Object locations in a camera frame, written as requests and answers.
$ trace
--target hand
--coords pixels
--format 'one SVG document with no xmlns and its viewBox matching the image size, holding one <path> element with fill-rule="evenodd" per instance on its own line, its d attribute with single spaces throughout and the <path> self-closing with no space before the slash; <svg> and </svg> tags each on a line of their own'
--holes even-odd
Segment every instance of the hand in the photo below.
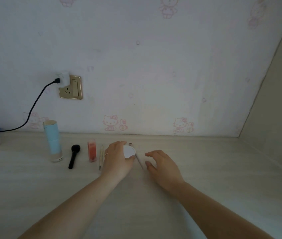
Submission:
<svg viewBox="0 0 282 239">
<path fill-rule="evenodd" d="M 171 193 L 175 186 L 184 182 L 178 166 L 162 150 L 148 152 L 145 155 L 147 157 L 153 157 L 156 161 L 157 168 L 155 168 L 149 161 L 146 161 L 145 164 L 152 178 L 163 189 Z"/>
<path fill-rule="evenodd" d="M 127 176 L 132 168 L 134 156 L 129 159 L 124 158 L 123 145 L 126 141 L 116 141 L 111 143 L 105 150 L 105 160 L 102 168 L 102 176 L 109 176 L 111 179 L 117 179 L 119 183 L 124 177 Z"/>
</svg>

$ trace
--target blue bottle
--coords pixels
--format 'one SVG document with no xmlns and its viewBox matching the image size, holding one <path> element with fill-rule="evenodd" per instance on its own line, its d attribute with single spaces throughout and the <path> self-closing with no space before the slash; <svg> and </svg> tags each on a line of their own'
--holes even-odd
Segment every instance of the blue bottle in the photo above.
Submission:
<svg viewBox="0 0 282 239">
<path fill-rule="evenodd" d="M 49 147 L 50 147 L 50 160 L 51 162 L 59 162 L 62 160 L 62 150 L 59 143 L 59 130 L 57 122 L 48 120 L 43 122 L 43 129 L 45 131 Z"/>
</svg>

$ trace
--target black cable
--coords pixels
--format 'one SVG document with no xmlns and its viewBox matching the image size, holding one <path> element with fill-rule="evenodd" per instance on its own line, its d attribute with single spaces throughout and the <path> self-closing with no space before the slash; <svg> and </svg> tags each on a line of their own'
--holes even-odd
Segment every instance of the black cable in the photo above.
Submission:
<svg viewBox="0 0 282 239">
<path fill-rule="evenodd" d="M 24 125 L 26 125 L 27 122 L 29 121 L 31 112 L 32 112 L 33 108 L 35 107 L 37 101 L 39 100 L 40 96 L 42 95 L 42 93 L 45 91 L 45 89 L 46 89 L 49 85 L 52 85 L 52 84 L 55 84 L 55 83 L 60 83 L 60 78 L 55 79 L 54 81 L 52 81 L 51 83 L 47 84 L 47 85 L 43 88 L 43 90 L 40 92 L 38 98 L 36 99 L 35 103 L 33 104 L 32 108 L 30 109 L 28 118 L 27 118 L 27 120 L 26 120 L 26 122 L 25 122 L 24 124 L 22 124 L 22 125 L 21 125 L 20 127 L 18 127 L 18 128 L 14 128 L 14 129 L 10 129 L 10 130 L 4 130 L 4 131 L 0 131 L 0 132 L 9 132 L 9 131 L 17 130 L 17 129 L 23 127 Z"/>
</svg>

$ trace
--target cartoon cat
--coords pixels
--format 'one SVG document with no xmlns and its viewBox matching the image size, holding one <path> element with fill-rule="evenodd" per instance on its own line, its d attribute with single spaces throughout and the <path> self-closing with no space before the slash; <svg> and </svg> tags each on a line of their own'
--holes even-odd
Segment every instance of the cartoon cat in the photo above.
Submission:
<svg viewBox="0 0 282 239">
<path fill-rule="evenodd" d="M 71 7 L 76 0 L 59 0 L 64 7 Z"/>
<path fill-rule="evenodd" d="M 29 116 L 29 113 L 24 112 L 23 113 L 23 120 L 26 121 L 28 116 Z M 37 112 L 32 112 L 30 117 L 29 117 L 28 123 L 27 123 L 28 128 L 38 129 L 38 128 L 40 128 L 41 122 L 44 122 L 44 121 L 47 121 L 47 120 L 49 120 L 48 117 L 40 118 Z"/>
<path fill-rule="evenodd" d="M 104 116 L 103 117 L 103 124 L 105 124 L 106 126 L 108 126 L 106 129 L 106 131 L 115 131 L 117 128 L 115 127 L 115 125 L 118 124 L 118 117 L 116 115 L 111 115 L 111 116 Z"/>
<path fill-rule="evenodd" d="M 120 120 L 120 130 L 121 131 L 124 131 L 124 130 L 126 130 L 126 129 L 128 129 L 128 127 L 127 127 L 127 121 L 126 120 Z"/>
<path fill-rule="evenodd" d="M 194 122 L 190 122 L 186 131 L 187 132 L 193 132 L 194 131 L 193 127 L 194 127 Z"/>
<path fill-rule="evenodd" d="M 162 6 L 159 10 L 163 18 L 170 19 L 178 10 L 175 8 L 179 0 L 161 0 Z"/>
<path fill-rule="evenodd" d="M 258 0 L 254 3 L 251 10 L 251 16 L 248 19 L 248 24 L 250 29 L 255 29 L 259 25 L 261 18 L 265 14 L 265 11 L 266 11 L 265 0 Z"/>
<path fill-rule="evenodd" d="M 175 122 L 173 123 L 173 126 L 176 127 L 174 132 L 183 132 L 183 127 L 187 125 L 187 118 L 176 118 Z"/>
</svg>

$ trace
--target white lid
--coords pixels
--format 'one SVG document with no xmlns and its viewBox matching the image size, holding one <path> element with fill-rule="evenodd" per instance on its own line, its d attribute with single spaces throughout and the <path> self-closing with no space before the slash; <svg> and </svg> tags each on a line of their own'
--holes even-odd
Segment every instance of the white lid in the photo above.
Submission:
<svg viewBox="0 0 282 239">
<path fill-rule="evenodd" d="M 129 158 L 129 157 L 136 154 L 136 150 L 131 146 L 124 145 L 123 146 L 123 154 L 124 154 L 125 158 Z"/>
</svg>

